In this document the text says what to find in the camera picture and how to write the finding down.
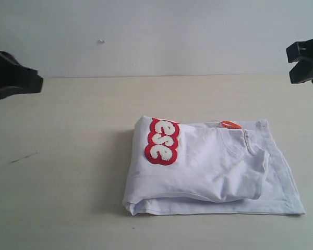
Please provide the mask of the white t-shirt red lettering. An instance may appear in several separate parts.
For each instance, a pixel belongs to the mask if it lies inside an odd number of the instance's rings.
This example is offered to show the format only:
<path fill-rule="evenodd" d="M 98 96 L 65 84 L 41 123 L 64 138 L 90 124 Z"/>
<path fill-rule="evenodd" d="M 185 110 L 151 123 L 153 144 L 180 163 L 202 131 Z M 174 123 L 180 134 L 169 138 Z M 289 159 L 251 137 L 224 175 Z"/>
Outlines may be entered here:
<path fill-rule="evenodd" d="M 267 120 L 135 124 L 123 198 L 132 214 L 303 215 Z"/>

